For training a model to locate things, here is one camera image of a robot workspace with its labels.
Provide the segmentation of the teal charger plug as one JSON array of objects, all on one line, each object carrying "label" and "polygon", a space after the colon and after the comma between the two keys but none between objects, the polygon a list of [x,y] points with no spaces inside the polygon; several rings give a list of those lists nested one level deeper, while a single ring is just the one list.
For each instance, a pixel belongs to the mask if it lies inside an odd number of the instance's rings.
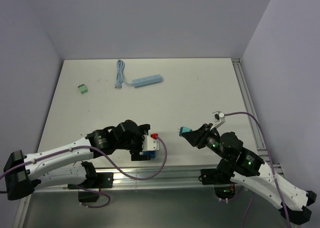
[{"label": "teal charger plug", "polygon": [[184,133],[191,132],[191,131],[192,131],[192,129],[182,126],[178,129],[178,135],[179,135],[179,137],[182,137]]}]

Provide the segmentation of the blue cube socket adapter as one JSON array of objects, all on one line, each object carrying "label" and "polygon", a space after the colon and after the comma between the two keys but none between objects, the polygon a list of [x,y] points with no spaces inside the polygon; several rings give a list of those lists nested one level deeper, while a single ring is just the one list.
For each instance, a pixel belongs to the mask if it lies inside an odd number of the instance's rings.
[{"label": "blue cube socket adapter", "polygon": [[156,158],[157,151],[143,151],[142,154],[147,158],[147,160],[152,160]]}]

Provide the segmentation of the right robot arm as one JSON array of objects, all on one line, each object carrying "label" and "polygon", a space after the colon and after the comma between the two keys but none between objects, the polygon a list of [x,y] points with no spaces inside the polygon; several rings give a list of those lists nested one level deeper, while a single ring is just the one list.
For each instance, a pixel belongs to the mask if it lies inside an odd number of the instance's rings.
[{"label": "right robot arm", "polygon": [[291,223],[301,225],[310,220],[312,212],[308,206],[317,195],[297,188],[273,172],[266,161],[244,148],[234,132],[219,134],[212,124],[204,124],[197,130],[182,127],[179,135],[191,146],[207,147],[221,158],[216,168],[200,171],[204,185],[238,183],[270,202]]}]

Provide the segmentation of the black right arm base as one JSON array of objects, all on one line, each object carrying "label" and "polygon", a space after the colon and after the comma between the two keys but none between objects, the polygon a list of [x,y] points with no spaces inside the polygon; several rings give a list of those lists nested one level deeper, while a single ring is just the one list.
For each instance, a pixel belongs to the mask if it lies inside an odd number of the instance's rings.
[{"label": "black right arm base", "polygon": [[230,181],[227,176],[219,173],[216,168],[200,170],[198,180],[202,185],[212,185],[214,194],[219,202],[228,203],[239,197],[244,187]]}]

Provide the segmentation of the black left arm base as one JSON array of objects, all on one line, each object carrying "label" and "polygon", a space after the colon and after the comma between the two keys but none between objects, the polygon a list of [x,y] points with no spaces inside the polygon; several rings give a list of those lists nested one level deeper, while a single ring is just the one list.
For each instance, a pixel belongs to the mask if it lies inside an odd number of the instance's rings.
[{"label": "black left arm base", "polygon": [[69,190],[78,190],[77,198],[79,204],[86,208],[102,208],[109,205],[111,197],[106,194],[104,188],[112,188],[114,174],[112,172],[99,172],[93,184],[85,185],[68,184]]}]

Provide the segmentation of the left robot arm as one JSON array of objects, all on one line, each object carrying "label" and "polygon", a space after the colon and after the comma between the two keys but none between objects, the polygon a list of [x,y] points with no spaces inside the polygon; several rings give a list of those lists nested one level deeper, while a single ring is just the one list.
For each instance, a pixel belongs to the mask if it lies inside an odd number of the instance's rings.
[{"label": "left robot arm", "polygon": [[149,134],[149,124],[131,120],[95,130],[70,144],[38,153],[12,152],[3,168],[8,200],[18,200],[34,191],[67,184],[71,188],[91,188],[98,175],[91,159],[108,158],[116,150],[126,150],[132,161],[149,161],[159,151],[157,134]]}]

